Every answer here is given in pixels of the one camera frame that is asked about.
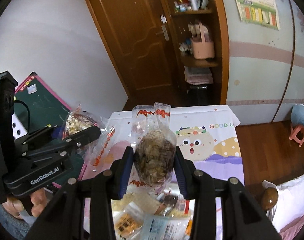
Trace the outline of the person's left hand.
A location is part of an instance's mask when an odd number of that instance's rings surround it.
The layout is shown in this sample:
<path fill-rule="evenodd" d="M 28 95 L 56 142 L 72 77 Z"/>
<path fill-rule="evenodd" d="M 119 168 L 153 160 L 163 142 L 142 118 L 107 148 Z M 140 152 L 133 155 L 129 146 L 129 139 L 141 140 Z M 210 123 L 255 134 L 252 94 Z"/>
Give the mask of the person's left hand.
<path fill-rule="evenodd" d="M 31 193 L 29 203 L 32 204 L 31 213 L 33 217 L 38 217 L 48 204 L 45 189 L 41 188 L 34 193 Z M 19 199 L 15 197 L 8 197 L 7 201 L 4 202 L 2 206 L 14 218 L 23 220 L 20 212 L 25 208 Z"/>

